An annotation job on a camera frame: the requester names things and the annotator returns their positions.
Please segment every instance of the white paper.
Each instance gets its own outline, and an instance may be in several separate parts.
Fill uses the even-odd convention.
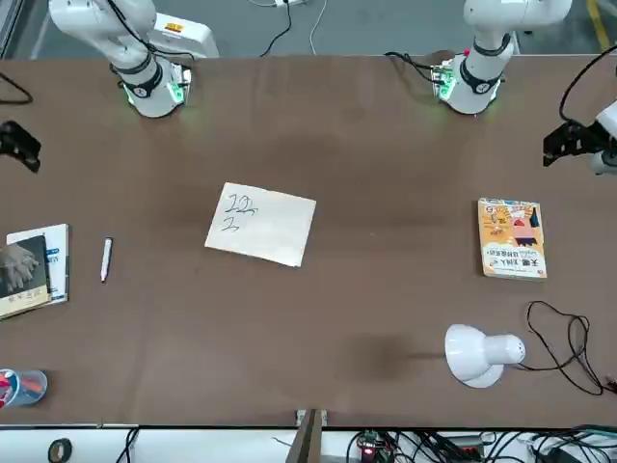
[[[226,183],[204,246],[299,267],[314,210],[313,200]]]

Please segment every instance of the yellow book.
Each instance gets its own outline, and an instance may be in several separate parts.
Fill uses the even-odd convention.
[[[539,204],[480,198],[478,223],[482,267],[487,277],[546,279]]]

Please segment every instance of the table surface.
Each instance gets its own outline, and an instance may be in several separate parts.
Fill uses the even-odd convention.
[[[130,110],[103,61],[3,62],[36,101],[0,120],[40,139],[42,168],[1,160],[0,233],[69,223],[72,235],[70,301],[0,323],[3,367],[50,378],[39,405],[0,422],[290,425],[315,406],[332,425],[615,423],[614,397],[558,371],[507,370],[474,390],[443,357],[448,326],[467,323],[520,336],[525,361],[550,366],[523,317],[543,299],[590,318],[590,361],[617,374],[617,179],[585,156],[542,167],[588,59],[516,57],[477,118],[387,58],[206,61],[188,105],[162,120]],[[590,122],[614,95],[609,59],[567,111]],[[226,181],[317,201],[301,268],[203,248]],[[545,283],[481,275],[485,196],[541,203]],[[566,358],[567,320],[534,316]]]

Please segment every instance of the gray floor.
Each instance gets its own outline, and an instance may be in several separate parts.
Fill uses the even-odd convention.
[[[471,45],[472,30],[462,16],[464,0],[329,0],[315,34],[322,54],[424,54]],[[160,13],[207,24],[221,56],[258,56],[286,27],[284,8],[260,8],[247,0],[154,0]],[[310,53],[309,32],[323,0],[292,7],[293,27],[272,54]],[[62,34],[48,20],[47,2],[30,1],[8,57],[22,59],[96,56],[87,45]],[[585,0],[574,0],[566,21],[528,36],[519,34],[522,53],[595,53],[598,41]]]

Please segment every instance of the white marker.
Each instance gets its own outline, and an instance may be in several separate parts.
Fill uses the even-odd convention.
[[[113,238],[105,238],[105,247],[103,248],[103,262],[100,264],[100,282],[107,282],[107,274],[109,274],[109,262],[112,258]]]

